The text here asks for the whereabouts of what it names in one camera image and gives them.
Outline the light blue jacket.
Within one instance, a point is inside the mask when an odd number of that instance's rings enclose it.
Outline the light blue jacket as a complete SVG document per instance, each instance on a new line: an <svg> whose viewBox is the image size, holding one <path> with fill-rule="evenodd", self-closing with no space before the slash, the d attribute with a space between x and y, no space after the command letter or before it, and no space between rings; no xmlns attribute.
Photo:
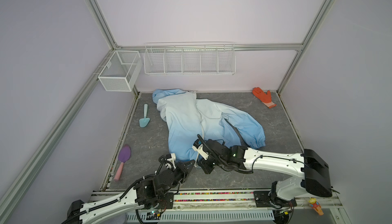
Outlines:
<svg viewBox="0 0 392 224"><path fill-rule="evenodd" d="M180 161L199 159L193 150L198 136L217 140L226 147L246 145L253 149L265 146L262 125L250 114L232 106L198 99L193 91L157 89L152 94L160 117L167 123L168 148Z"/></svg>

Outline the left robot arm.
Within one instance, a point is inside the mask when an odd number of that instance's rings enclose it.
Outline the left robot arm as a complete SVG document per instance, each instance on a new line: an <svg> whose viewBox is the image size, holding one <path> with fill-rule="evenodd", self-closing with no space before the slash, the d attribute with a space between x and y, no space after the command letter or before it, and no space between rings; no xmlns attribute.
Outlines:
<svg viewBox="0 0 392 224"><path fill-rule="evenodd" d="M71 204L64 224L100 224L117 215L159 205L166 195L184 183L195 165L195 160L177 162L174 170L166 169L136 180L123 193L102 201Z"/></svg>

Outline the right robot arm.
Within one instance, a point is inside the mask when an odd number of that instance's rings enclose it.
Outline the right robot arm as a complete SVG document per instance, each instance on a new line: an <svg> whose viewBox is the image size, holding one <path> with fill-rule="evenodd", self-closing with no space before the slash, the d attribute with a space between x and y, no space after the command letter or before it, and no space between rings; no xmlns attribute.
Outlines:
<svg viewBox="0 0 392 224"><path fill-rule="evenodd" d="M219 167L241 174L264 170L289 175L290 178L284 181L273 182L270 191L254 194L257 202L273 208L294 206L295 198L306 193L333 196L329 165L311 149L293 154L271 153L245 146L226 147L218 141L199 137L193 150L198 154L198 165L206 174Z"/></svg>

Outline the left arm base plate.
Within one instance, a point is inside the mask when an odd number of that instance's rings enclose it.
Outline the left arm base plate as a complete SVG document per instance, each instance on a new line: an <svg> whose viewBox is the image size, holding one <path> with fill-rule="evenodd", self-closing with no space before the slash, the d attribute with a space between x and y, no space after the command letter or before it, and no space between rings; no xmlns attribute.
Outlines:
<svg viewBox="0 0 392 224"><path fill-rule="evenodd" d="M165 196L161 197L155 204L154 209L167 210L172 209L174 205L174 193L169 192Z"/></svg>

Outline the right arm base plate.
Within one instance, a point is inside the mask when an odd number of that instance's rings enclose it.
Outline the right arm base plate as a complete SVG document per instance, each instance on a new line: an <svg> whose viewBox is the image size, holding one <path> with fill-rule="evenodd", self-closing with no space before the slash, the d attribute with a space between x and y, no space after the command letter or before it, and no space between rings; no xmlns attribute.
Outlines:
<svg viewBox="0 0 392 224"><path fill-rule="evenodd" d="M273 198L270 191L254 191L254 200L257 208L282 209L285 207L297 207L297 202L293 198L289 201Z"/></svg>

